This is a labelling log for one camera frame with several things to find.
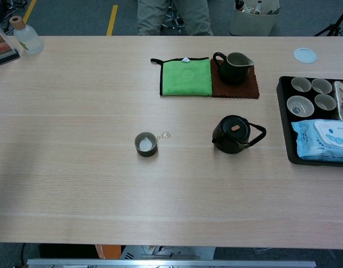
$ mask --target gray pants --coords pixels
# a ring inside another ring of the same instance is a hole
[[[189,35],[213,35],[207,0],[173,0]],[[169,0],[138,0],[138,35],[159,35]]]

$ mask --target teapot lid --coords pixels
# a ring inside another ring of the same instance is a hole
[[[249,122],[240,116],[227,116],[221,122],[221,130],[230,138],[242,142],[250,135]]]

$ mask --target green cloth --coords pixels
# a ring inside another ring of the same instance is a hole
[[[163,95],[211,96],[210,60],[163,63]]]

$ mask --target white bucket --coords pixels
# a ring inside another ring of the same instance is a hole
[[[258,0],[244,0],[250,7],[256,7]],[[278,14],[266,15],[270,10],[279,8],[279,0],[263,0],[261,14],[248,14],[235,8],[230,21],[230,34],[238,36],[268,36]]]

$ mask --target towel tag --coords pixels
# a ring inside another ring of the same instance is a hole
[[[191,60],[189,60],[187,57],[185,57],[184,59],[182,59],[182,62],[183,63],[189,63],[189,62],[191,62]]]

